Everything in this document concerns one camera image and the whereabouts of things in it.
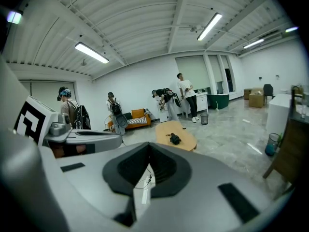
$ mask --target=man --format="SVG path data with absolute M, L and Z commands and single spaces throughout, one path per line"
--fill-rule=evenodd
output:
M 78 104 L 75 100 L 71 98 L 72 97 L 71 90 L 69 90 L 67 87 L 61 87 L 58 92 L 58 97 L 62 101 L 60 112 L 62 114 L 69 115 L 71 127 L 75 128 L 74 114 L 75 109 L 78 107 Z M 85 152 L 86 150 L 86 145 L 76 145 L 76 146 L 71 145 L 70 149 L 67 150 L 67 155 L 65 155 L 65 150 L 63 148 L 67 147 L 67 145 L 56 144 L 51 142 L 49 144 L 56 158 L 60 158 L 63 156 L 79 155 Z
M 159 102 L 161 109 L 163 109 L 165 104 L 168 107 L 169 120 L 179 121 L 177 114 L 175 112 L 174 106 L 173 106 L 174 105 L 174 99 L 171 96 L 165 94 L 163 89 L 157 89 L 157 90 L 155 89 L 151 93 L 152 93 L 153 97 L 155 97 L 155 96 L 161 97 L 161 100 Z
M 116 133 L 118 133 L 120 135 L 124 135 L 125 132 L 126 132 L 125 128 L 119 126 L 115 116 L 113 115 L 113 113 L 111 111 L 111 105 L 113 103 L 117 103 L 121 107 L 120 100 L 118 98 L 116 98 L 112 92 L 109 92 L 108 93 L 108 99 L 106 101 L 107 110 L 110 111 L 110 113 L 111 113 L 111 119 L 112 119 L 112 122 L 115 126 Z
M 177 75 L 177 78 L 179 79 L 178 87 L 182 94 L 182 99 L 185 98 L 189 102 L 192 122 L 196 123 L 199 118 L 197 117 L 197 95 L 193 91 L 193 85 L 189 80 L 185 80 L 181 73 Z
M 78 104 L 71 98 L 71 96 L 71 90 L 69 90 L 67 87 L 61 87 L 59 89 L 59 97 L 62 100 L 60 112 L 62 114 L 69 115 L 71 127 L 75 128 L 74 114 Z

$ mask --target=fluorescent light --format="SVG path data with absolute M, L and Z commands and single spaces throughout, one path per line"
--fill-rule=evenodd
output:
M 251 47 L 251 46 L 254 46 L 254 45 L 256 45 L 256 44 L 259 44 L 259 43 L 261 43 L 261 42 L 263 42 L 263 41 L 264 41 L 264 39 L 260 39 L 260 40 L 258 40 L 258 41 L 255 41 L 255 42 L 249 44 L 249 45 L 244 46 L 243 49 L 247 49 L 247 48 L 249 48 L 249 47 Z
M 216 23 L 221 19 L 222 15 L 219 13 L 216 13 L 213 18 L 210 20 L 210 22 L 207 24 L 207 26 L 204 28 L 204 30 L 201 32 L 201 34 L 198 36 L 197 40 L 201 41 L 205 38 L 206 34 L 209 33 L 209 31 L 216 25 Z
M 292 27 L 292 28 L 289 28 L 289 29 L 286 29 L 285 32 L 288 33 L 288 32 L 292 32 L 294 30 L 297 30 L 298 27 Z
M 20 19 L 21 19 L 21 14 L 14 12 L 14 11 L 10 11 L 8 14 L 8 17 L 6 18 L 8 22 L 12 22 L 15 24 L 18 24 L 20 22 Z
M 106 64 L 109 62 L 109 60 L 105 57 L 103 57 L 101 54 L 97 53 L 96 51 L 92 50 L 89 46 L 86 46 L 85 44 L 78 42 L 75 46 L 75 49 L 86 53 L 87 55 L 101 61 L 102 63 Z

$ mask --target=ceiling beam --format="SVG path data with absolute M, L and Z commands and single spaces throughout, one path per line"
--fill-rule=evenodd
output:
M 267 0 L 253 0 L 246 8 L 244 8 L 237 16 L 235 16 L 224 28 L 224 31 L 230 31 L 233 27 L 235 27 L 238 23 L 240 23 L 243 19 L 245 19 L 248 15 L 250 15 L 253 11 L 255 11 L 258 7 L 260 7 Z M 209 49 L 217 40 L 222 38 L 226 33 L 219 32 L 217 33 L 207 44 L 206 49 Z
M 261 29 L 255 31 L 254 33 L 250 34 L 249 36 L 244 37 L 244 39 L 246 39 L 247 41 L 251 41 L 254 40 L 257 37 L 260 37 L 263 34 L 266 34 L 270 31 L 275 30 L 276 28 L 289 23 L 288 18 L 286 17 L 282 17 L 276 21 L 273 21 L 271 23 L 269 23 L 268 25 L 266 25 L 265 27 L 262 27 Z M 233 51 L 234 49 L 242 46 L 243 44 L 247 43 L 247 41 L 245 40 L 239 40 L 238 42 L 232 44 L 231 46 L 227 47 L 227 51 Z
M 91 80 L 91 77 L 89 75 L 69 72 L 56 68 L 16 63 L 7 63 L 7 65 L 15 73 L 19 80 L 34 79 L 70 82 L 78 80 Z
M 61 19 L 79 29 L 85 36 L 91 39 L 99 47 L 113 56 L 115 60 L 121 64 L 125 64 L 123 58 L 105 41 L 98 33 L 90 28 L 80 17 L 73 13 L 70 9 L 60 3 L 58 0 L 39 0 L 39 5 L 45 5 L 52 13 Z
M 205 52 L 205 46 L 200 45 L 200 46 L 196 46 L 196 47 L 176 47 L 173 48 L 173 51 L 171 53 L 167 53 L 166 49 L 165 50 L 159 50 L 159 51 L 155 51 L 155 52 L 150 52 L 150 53 L 145 53 L 145 54 L 141 54 L 139 56 L 135 56 L 132 58 L 128 58 L 128 63 L 131 64 L 135 64 L 135 63 L 139 63 L 141 61 L 144 60 L 149 60 L 151 58 L 156 58 L 156 57 L 160 57 L 160 56 L 165 56 L 165 55 L 169 55 L 169 54 L 173 54 L 174 58 L 178 58 L 178 57 L 187 57 L 187 56 L 196 56 L 196 55 L 203 55 Z M 217 54 L 221 54 L 221 55 L 226 55 L 228 52 L 226 51 L 221 51 L 221 50 L 210 50 L 207 51 L 207 53 L 209 54 L 213 54 L 213 55 L 217 55 Z M 115 70 L 118 70 L 120 68 L 122 68 L 124 66 L 116 63 L 114 65 L 110 65 L 106 68 L 104 68 L 103 70 L 99 71 L 99 72 L 95 72 L 95 73 L 89 73 L 92 77 L 92 81 L 110 73 L 113 72 Z
M 174 26 L 179 25 L 181 23 L 187 1 L 188 0 L 177 0 L 175 15 L 174 15 L 174 19 L 173 19 L 173 25 Z M 168 43 L 168 52 L 169 53 L 171 52 L 172 47 L 174 45 L 175 36 L 178 32 L 178 29 L 179 29 L 179 27 L 174 27 L 170 31 L 169 43 Z

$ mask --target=orange sofa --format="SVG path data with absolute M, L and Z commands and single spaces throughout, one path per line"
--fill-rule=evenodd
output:
M 132 110 L 132 119 L 128 119 L 128 126 L 126 127 L 127 129 L 131 128 L 137 128 L 137 127 L 142 127 L 142 126 L 151 126 L 151 119 L 149 117 L 149 114 L 144 113 L 144 109 L 139 109 L 139 110 Z M 143 118 L 145 117 L 145 122 L 146 123 L 134 123 L 134 121 L 138 120 L 138 118 Z M 112 132 L 115 131 L 114 128 L 112 128 L 113 122 L 110 121 L 108 122 L 108 126 L 111 129 Z

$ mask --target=trash can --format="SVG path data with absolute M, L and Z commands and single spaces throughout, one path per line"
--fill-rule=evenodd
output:
M 201 114 L 201 122 L 202 122 L 202 125 L 208 124 L 208 113 Z
M 281 137 L 278 134 L 271 133 L 268 138 L 268 142 L 265 148 L 266 155 L 272 157 L 278 147 Z

